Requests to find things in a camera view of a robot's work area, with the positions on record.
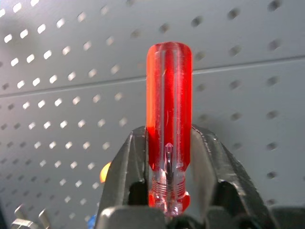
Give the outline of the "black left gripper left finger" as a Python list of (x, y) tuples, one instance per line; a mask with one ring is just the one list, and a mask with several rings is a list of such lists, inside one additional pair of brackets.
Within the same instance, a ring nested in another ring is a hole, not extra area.
[(109, 167), (97, 214), (115, 206), (148, 205), (146, 129), (132, 130)]

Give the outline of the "white perforated pegboard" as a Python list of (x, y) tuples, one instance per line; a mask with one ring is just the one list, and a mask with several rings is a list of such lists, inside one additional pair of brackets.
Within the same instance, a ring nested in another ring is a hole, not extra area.
[(193, 123), (268, 209), (305, 208), (305, 0), (0, 0), (0, 229), (18, 209), (87, 229), (169, 41), (193, 53)]

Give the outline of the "silver metal pegboard hook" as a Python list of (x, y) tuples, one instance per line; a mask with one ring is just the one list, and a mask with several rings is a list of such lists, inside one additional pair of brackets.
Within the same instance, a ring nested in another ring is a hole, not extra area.
[(52, 229), (48, 214), (44, 208), (38, 215), (39, 224), (27, 218), (23, 204), (20, 204), (14, 211), (15, 220), (11, 223), (11, 229)]

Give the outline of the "red transparent screwdriver handle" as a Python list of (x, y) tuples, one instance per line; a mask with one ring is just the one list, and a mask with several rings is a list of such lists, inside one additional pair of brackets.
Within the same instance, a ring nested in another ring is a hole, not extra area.
[(192, 52), (180, 42), (153, 45), (146, 62), (146, 132), (152, 186), (150, 207), (166, 216), (190, 204), (185, 174), (192, 129)]

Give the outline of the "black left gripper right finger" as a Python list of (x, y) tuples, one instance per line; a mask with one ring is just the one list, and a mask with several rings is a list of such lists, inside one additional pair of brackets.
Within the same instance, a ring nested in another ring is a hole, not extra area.
[(191, 169), (205, 229), (279, 229), (242, 164), (213, 132), (197, 125)]

